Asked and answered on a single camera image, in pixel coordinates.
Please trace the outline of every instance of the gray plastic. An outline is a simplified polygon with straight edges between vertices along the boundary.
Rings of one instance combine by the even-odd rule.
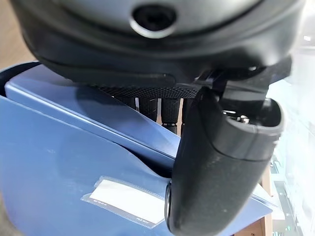
[[[251,9],[260,0],[55,0],[70,11],[110,29],[133,33],[132,12],[139,6],[160,4],[177,15],[173,35],[192,33],[221,25]]]
[[[265,112],[276,121],[273,128],[262,126],[264,120],[240,123],[223,113],[209,88],[199,91],[172,172],[167,224],[173,234],[216,236],[240,212],[282,132],[279,106]]]

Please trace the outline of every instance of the blue panel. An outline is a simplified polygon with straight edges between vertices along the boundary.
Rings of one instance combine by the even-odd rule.
[[[27,236],[172,235],[165,222],[150,230],[80,199],[93,192],[101,176],[163,197],[169,179],[120,145],[171,169],[178,136],[44,66],[16,76],[6,93],[8,98],[0,97],[0,187],[18,229]],[[221,236],[270,212],[249,199]]]
[[[172,168],[180,137],[95,88],[80,86],[40,65],[11,79],[5,89],[11,100]]]
[[[0,179],[12,223],[27,236],[167,236],[81,201],[100,176],[164,196],[168,179],[121,146],[0,98]]]

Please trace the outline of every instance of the white label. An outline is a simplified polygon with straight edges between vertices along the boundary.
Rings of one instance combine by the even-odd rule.
[[[104,179],[90,198],[135,216],[143,225],[155,226],[164,220],[164,200],[122,183]]]

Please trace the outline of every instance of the black plastic housing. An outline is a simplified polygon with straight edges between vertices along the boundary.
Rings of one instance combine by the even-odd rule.
[[[264,0],[223,25],[163,39],[107,29],[51,0],[11,3],[29,49],[58,74],[111,88],[180,87],[179,98],[193,97],[187,86],[209,68],[268,66],[286,57],[304,0]]]
[[[243,207],[272,156],[283,130],[273,100],[253,122],[223,113],[202,88],[185,124],[172,172],[166,221],[177,236],[218,235]]]

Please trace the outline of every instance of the metal ring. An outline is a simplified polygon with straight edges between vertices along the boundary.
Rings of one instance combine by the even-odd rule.
[[[165,221],[166,221],[168,229],[169,229],[169,217],[170,217],[170,208],[171,208],[171,191],[172,191],[171,185],[172,183],[169,182],[166,187],[166,192],[165,192],[164,217],[165,217]]]
[[[171,25],[166,29],[158,31],[148,30],[140,26],[133,18],[130,19],[130,26],[135,32],[146,38],[165,38],[175,31],[175,25]]]

